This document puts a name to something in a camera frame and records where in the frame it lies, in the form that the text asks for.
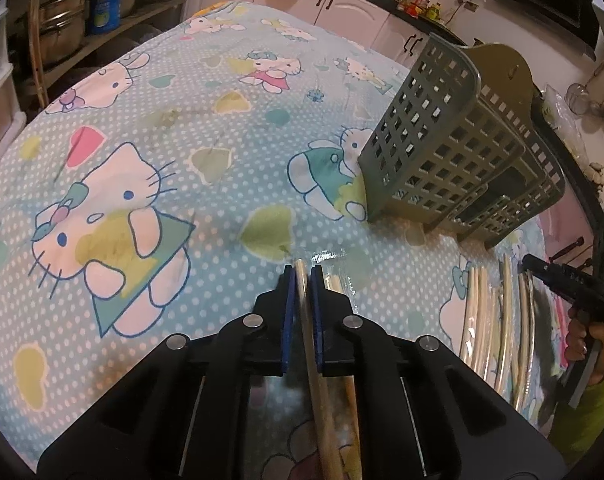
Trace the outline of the right hand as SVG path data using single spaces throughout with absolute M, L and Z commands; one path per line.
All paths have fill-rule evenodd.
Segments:
M 580 311 L 575 307 L 568 310 L 568 332 L 565 338 L 564 356 L 567 361 L 578 362 L 586 359 L 588 342 L 601 344 L 600 353 L 591 372 L 588 385 L 600 384 L 604 379 L 604 323 L 589 322 L 585 325 L 579 318 Z

